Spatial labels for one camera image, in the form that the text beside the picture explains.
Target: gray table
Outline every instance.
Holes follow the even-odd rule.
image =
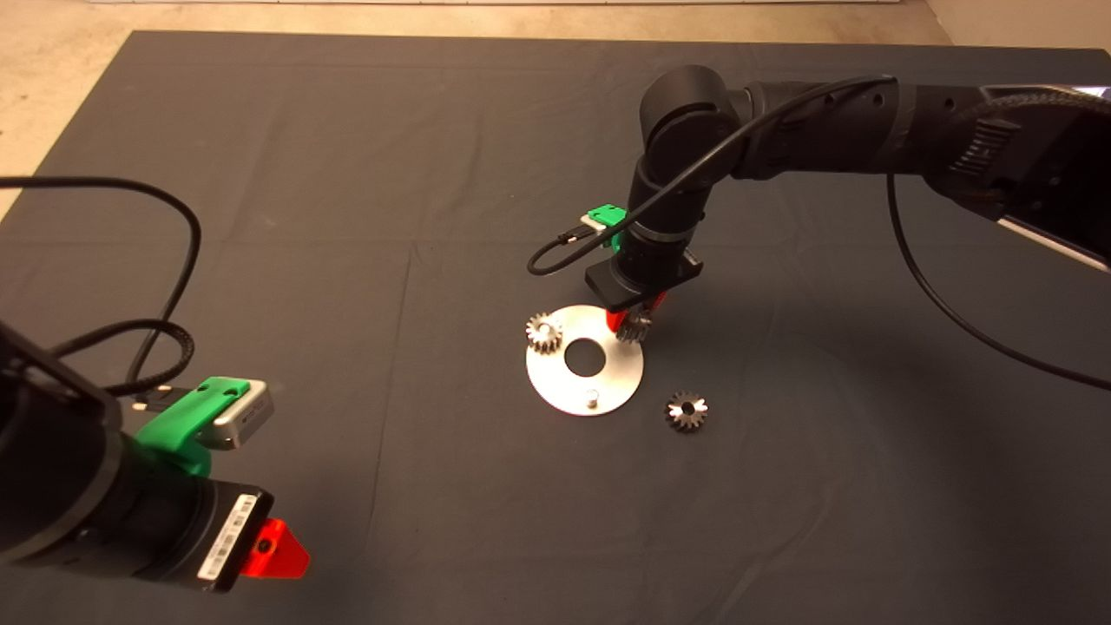
[[[214,476],[272,491],[312,569],[213,597],[4,568],[0,622],[1111,621],[1111,396],[944,320],[878,179],[721,184],[633,400],[582,420],[534,394],[524,321],[591,295],[585,264],[524,260],[625,199],[639,98],[688,62],[738,87],[1111,83],[1095,51],[136,33],[41,172],[198,210],[182,382],[273,385],[277,415]],[[1111,280],[902,194],[969,319],[1111,376]],[[149,316],[182,246],[144,199],[27,193],[0,225],[0,315],[47,345]],[[136,341],[72,363],[118,381]],[[663,423],[680,389],[713,406],[695,436]]]

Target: barcode label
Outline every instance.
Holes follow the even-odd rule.
[[[243,524],[251,516],[251,511],[254,510],[254,504],[258,501],[259,498],[254,495],[240,495],[236,500],[234,507],[228,513],[228,518],[223,522],[223,527],[220,528],[216,541],[212,542],[212,548],[209,550],[208,557],[201,564],[201,569],[197,572],[199,579],[212,582],[220,576],[224,563],[228,562],[228,554],[236,546],[239,533],[243,531]]]

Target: metal plate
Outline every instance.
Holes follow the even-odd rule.
[[[568,305],[552,312],[551,316],[562,326],[563,341],[551,354],[524,349],[524,364],[532,387],[556,409],[580,417],[604,415],[620,409],[637,393],[644,374],[640,345],[618,341],[605,324],[605,310],[597,305]],[[582,377],[567,366],[567,347],[579,340],[597,343],[605,354],[605,365],[594,376]]]

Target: gear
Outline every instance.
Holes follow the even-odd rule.
[[[668,402],[667,420],[678,432],[697,432],[705,423],[710,407],[705,399],[695,393],[681,391]]]
[[[551,354],[559,350],[559,345],[563,341],[563,331],[548,312],[540,312],[526,324],[524,336],[528,337],[529,345],[538,354]]]
[[[652,314],[649,310],[630,310],[618,326],[618,341],[624,343],[643,343],[648,331],[652,329]]]

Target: black cable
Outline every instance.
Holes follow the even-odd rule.
[[[193,337],[189,336],[189,333],[186,332],[184,329],[164,320],[131,320],[128,322],[109,324],[102,329],[88,332],[79,337],[69,340],[66,343],[56,345],[49,352],[51,356],[62,359],[69,356],[70,354],[81,352],[82,350],[88,350],[117,335],[142,330],[162,333],[178,342],[178,345],[181,347],[181,356],[178,359],[177,364],[163,372],[144,379],[127,381],[122,384],[103,387],[104,392],[112,397],[134,395],[137,393],[150,391],[160,384],[166,384],[181,375],[181,372],[186,371],[186,367],[189,366],[189,362],[193,359],[193,353],[197,351],[197,346],[193,343]]]
[[[197,214],[193,213],[192,209],[189,208],[186,202],[181,201],[177,196],[172,195],[169,191],[164,191],[153,184],[147,184],[146,182],[139,182],[136,180],[127,180],[123,178],[104,178],[97,175],[4,175],[0,177],[0,189],[123,189],[127,191],[134,191],[139,193],[146,193],[156,199],[162,200],[163,202],[170,204],[171,208],[177,210],[184,219],[186,223],[189,225],[189,246],[186,250],[186,258],[181,265],[181,271],[178,273],[178,281],[173,284],[173,289],[170,291],[170,295],[167,298],[166,303],[162,305],[162,312],[159,315],[159,320],[162,322],[168,322],[170,316],[173,314],[173,309],[178,306],[178,301],[181,300],[182,293],[186,291],[186,286],[189,285],[189,278],[192,276],[193,266],[197,264],[197,255],[200,253],[201,249],[201,223],[197,219]],[[143,339],[142,344],[139,346],[139,352],[136,353],[134,359],[131,361],[131,366],[128,369],[128,374],[126,377],[127,383],[138,382],[139,372],[142,371],[143,364],[147,362],[147,357],[150,355],[151,349],[154,346],[154,340],[158,339],[158,331],[151,332]]]
[[[1087,384],[1088,386],[1094,386],[1095,389],[1102,389],[1103,391],[1111,391],[1111,381],[1105,381],[1089,375],[1084,375],[1071,370],[1065,370],[1063,367],[1058,367],[1057,365],[1050,365],[1049,363],[1039,361],[1032,356],[1028,356],[1017,350],[1008,347],[1002,343],[991,339],[990,336],[983,334],[975,326],[967,322],[963,317],[957,314],[945,300],[941,299],[938,291],[933,290],[930,282],[922,274],[922,270],[918,268],[918,262],[914,261],[914,255],[910,251],[910,245],[907,244],[907,236],[903,234],[902,220],[899,219],[899,198],[895,192],[895,177],[891,173],[888,174],[888,209],[891,212],[891,226],[895,232],[895,241],[899,242],[899,251],[902,252],[903,260],[907,261],[907,268],[910,269],[911,275],[914,276],[914,281],[918,285],[922,286],[927,296],[930,301],[934,303],[938,308],[944,312],[945,316],[952,320],[954,324],[960,326],[960,329],[968,334],[975,337],[977,341],[987,345],[988,347],[999,352],[1004,356],[1014,359],[1015,361],[1022,363],[1023,365],[1029,365],[1035,370],[1045,372],[1047,374],[1052,374],[1064,380],[1070,380],[1072,382],[1078,382],[1080,384]]]
[[[757,130],[757,129],[759,129],[759,128],[761,128],[761,127],[763,127],[763,125],[765,125],[765,124],[768,124],[768,123],[770,123],[770,122],[779,119],[784,113],[788,113],[788,112],[794,110],[795,108],[798,108],[798,107],[800,107],[802,104],[805,104],[808,102],[812,102],[813,100],[815,100],[818,98],[825,97],[825,95],[828,95],[830,93],[834,93],[837,91],[842,91],[844,89],[852,89],[852,88],[855,88],[855,87],[871,87],[871,85],[874,85],[874,84],[883,84],[883,83],[887,83],[887,82],[894,82],[894,81],[895,81],[895,78],[893,75],[885,75],[885,74],[884,75],[864,75],[864,77],[860,77],[860,78],[850,78],[848,80],[841,80],[841,81],[838,81],[838,82],[831,82],[829,84],[823,84],[821,87],[815,87],[814,89],[811,89],[811,90],[807,91],[805,93],[802,93],[802,94],[795,95],[794,98],[791,98],[790,100],[783,102],[782,104],[780,104],[780,105],[771,109],[770,111],[764,112],[763,114],[761,114],[761,115],[754,118],[753,120],[749,121],[748,123],[745,123],[744,125],[742,125],[741,128],[739,128],[738,130],[735,130],[729,137],[725,137],[720,143],[718,143],[717,145],[714,145],[710,151],[708,151],[704,154],[702,154],[701,158],[699,158],[697,161],[694,161],[693,163],[691,163],[690,167],[688,167],[687,169],[684,169],[682,172],[679,173],[679,175],[675,175],[663,188],[661,188],[659,191],[657,191],[655,194],[653,194],[652,196],[648,198],[648,200],[645,200],[643,203],[641,203],[640,205],[638,205],[633,210],[629,211],[625,214],[624,219],[622,219],[619,223],[617,223],[614,225],[611,225],[609,228],[605,228],[604,230],[599,231],[598,232],[598,236],[594,240],[591,240],[591,241],[589,241],[589,242],[580,245],[579,249],[572,251],[571,253],[567,254],[564,258],[556,261],[554,263],[552,263],[552,264],[550,264],[548,266],[537,266],[537,262],[544,254],[547,254],[549,251],[551,251],[552,249],[554,249],[554,248],[557,248],[559,245],[567,244],[567,243],[573,242],[575,240],[579,240],[581,236],[572,235],[572,233],[574,232],[574,230],[569,230],[568,232],[564,232],[563,234],[560,234],[559,238],[557,238],[557,239],[554,239],[552,241],[549,241],[548,243],[544,243],[544,246],[542,246],[539,250],[537,250],[537,252],[532,254],[532,258],[529,259],[529,263],[527,265],[528,269],[529,269],[529,272],[532,273],[533,275],[550,275],[550,274],[554,273],[556,271],[559,271],[560,269],[565,269],[572,262],[574,262],[574,261],[579,260],[580,258],[582,258],[582,256],[587,255],[588,253],[590,253],[590,251],[593,250],[594,248],[601,246],[602,243],[604,243],[605,241],[610,240],[610,238],[613,236],[613,234],[617,234],[617,233],[622,232],[625,229],[628,229],[629,225],[631,225],[633,221],[635,221],[637,219],[639,219],[640,215],[643,214],[647,210],[651,209],[657,202],[659,202],[661,199],[663,199],[664,196],[667,196],[670,193],[672,193],[675,189],[678,189],[679,187],[681,187],[684,182],[687,182],[688,180],[690,180],[694,175],[698,175],[699,173],[701,173],[702,170],[703,170],[703,168],[705,168],[705,165],[708,163],[710,163],[711,161],[713,161],[714,159],[717,159],[722,152],[724,152],[724,151],[729,150],[730,148],[732,148],[738,141],[740,141],[741,139],[743,139],[747,135],[749,135],[750,133],[752,133],[752,131],[754,131],[754,130]]]

